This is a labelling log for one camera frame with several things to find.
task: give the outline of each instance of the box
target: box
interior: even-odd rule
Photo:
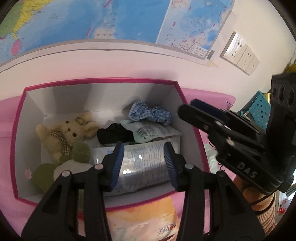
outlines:
[[[43,194],[25,175],[41,163],[51,163],[47,150],[36,134],[37,125],[51,126],[60,121],[74,119],[77,114],[89,110],[93,120],[101,128],[128,119],[128,113],[136,100],[148,106],[159,106],[172,114],[171,126],[182,132],[180,152],[187,162],[208,170],[205,150],[199,131],[182,121],[178,106],[186,102],[175,81],[99,78],[67,80],[25,88],[14,122],[11,143],[10,168],[15,198],[36,205]],[[97,137],[88,141],[90,148],[98,147]],[[157,200],[174,192],[170,183],[154,186],[130,194],[105,197],[106,208],[142,204]]]

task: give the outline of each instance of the logo on orange package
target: logo on orange package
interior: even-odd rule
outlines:
[[[159,229],[158,234],[164,234],[166,232],[172,231],[176,227],[175,223],[171,223]]]

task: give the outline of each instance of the black cloth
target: black cloth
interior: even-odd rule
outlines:
[[[125,129],[121,124],[113,123],[106,129],[99,129],[96,133],[99,142],[104,144],[113,144],[117,141],[134,142],[133,132]]]

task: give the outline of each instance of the yellow land on map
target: yellow land on map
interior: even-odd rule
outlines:
[[[35,11],[39,10],[51,1],[52,0],[24,0],[22,10],[20,12],[20,17],[12,32],[13,37],[17,39],[18,30],[31,19]]]

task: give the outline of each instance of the beige plush toy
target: beige plush toy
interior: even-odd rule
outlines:
[[[73,145],[83,141],[85,137],[92,138],[98,129],[99,125],[91,121],[91,113],[86,111],[75,120],[60,123],[52,129],[45,125],[38,125],[36,132],[54,162],[62,164],[60,157],[66,156],[66,160],[71,159]]]

